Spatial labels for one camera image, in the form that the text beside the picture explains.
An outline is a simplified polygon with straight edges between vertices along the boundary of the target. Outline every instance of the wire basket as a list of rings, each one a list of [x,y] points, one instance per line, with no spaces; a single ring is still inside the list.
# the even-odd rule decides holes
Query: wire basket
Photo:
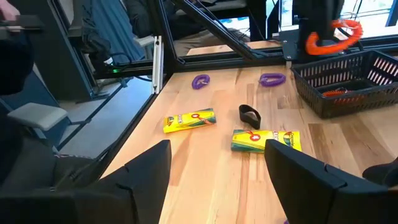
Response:
[[[398,102],[398,60],[370,50],[294,65],[297,91],[321,118]],[[326,93],[345,90],[338,96]]]

